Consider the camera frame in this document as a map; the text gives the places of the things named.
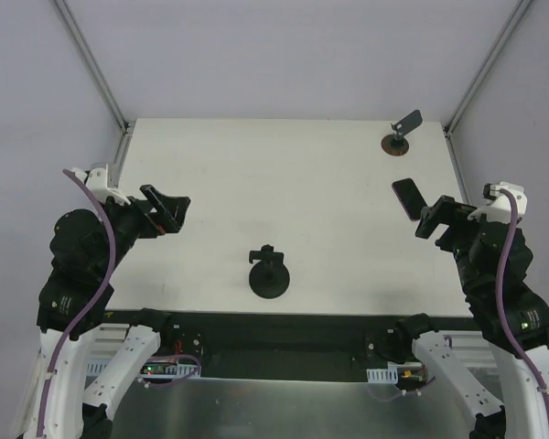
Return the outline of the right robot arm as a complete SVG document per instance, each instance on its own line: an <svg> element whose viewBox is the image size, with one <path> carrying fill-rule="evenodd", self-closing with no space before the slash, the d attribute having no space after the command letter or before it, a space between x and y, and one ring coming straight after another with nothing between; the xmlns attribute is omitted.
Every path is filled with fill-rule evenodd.
<svg viewBox="0 0 549 439"><path fill-rule="evenodd" d="M423 206L415 235L427 239L446 226L436 247L454 258L469 311L495 359L502 399L480 385L426 314L396 324L384 357L428 367L466 416L471 438L549 438L549 306L525 282L533 260L519 227L526 197L507 184L486 189L489 202L479 208L448 196Z"/></svg>

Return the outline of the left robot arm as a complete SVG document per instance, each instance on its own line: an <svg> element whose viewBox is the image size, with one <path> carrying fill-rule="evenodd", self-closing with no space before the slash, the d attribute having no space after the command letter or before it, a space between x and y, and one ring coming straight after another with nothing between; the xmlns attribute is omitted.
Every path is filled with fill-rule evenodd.
<svg viewBox="0 0 549 439"><path fill-rule="evenodd" d="M86 385L114 270L137 240L180 232L190 199L151 185L140 188L143 198L125 200L80 188L94 209L70 211L54 227L52 271L38 296L39 373L24 438L109 437L119 403L143 366L181 356L170 315L144 308L106 369Z"/></svg>

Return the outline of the black round-base phone stand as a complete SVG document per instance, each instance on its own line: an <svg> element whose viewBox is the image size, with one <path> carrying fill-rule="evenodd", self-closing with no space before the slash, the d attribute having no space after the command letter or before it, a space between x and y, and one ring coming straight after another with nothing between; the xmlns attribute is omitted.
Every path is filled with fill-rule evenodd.
<svg viewBox="0 0 549 439"><path fill-rule="evenodd" d="M260 250L249 251L249 263L253 266L248 282L251 290L263 299L276 299L290 285L290 272L284 263L285 255L276 252L270 244Z"/></svg>

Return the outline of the brown-base phone stand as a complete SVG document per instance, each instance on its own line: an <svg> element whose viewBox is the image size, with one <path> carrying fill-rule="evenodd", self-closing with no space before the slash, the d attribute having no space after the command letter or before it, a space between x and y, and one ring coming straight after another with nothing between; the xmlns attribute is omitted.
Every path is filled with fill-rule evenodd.
<svg viewBox="0 0 549 439"><path fill-rule="evenodd" d="M423 123L421 112L416 109L407 114L403 119L391 124L393 132L387 134L381 140L382 150L392 156L405 155L409 150L406 136L417 129Z"/></svg>

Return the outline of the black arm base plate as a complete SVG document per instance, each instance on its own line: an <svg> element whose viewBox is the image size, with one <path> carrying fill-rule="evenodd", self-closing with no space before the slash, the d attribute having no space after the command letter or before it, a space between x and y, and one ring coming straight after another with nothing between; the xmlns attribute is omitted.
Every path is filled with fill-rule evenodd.
<svg viewBox="0 0 549 439"><path fill-rule="evenodd" d="M201 364L206 379L364 382L412 359L393 334L399 316L173 312L160 353Z"/></svg>

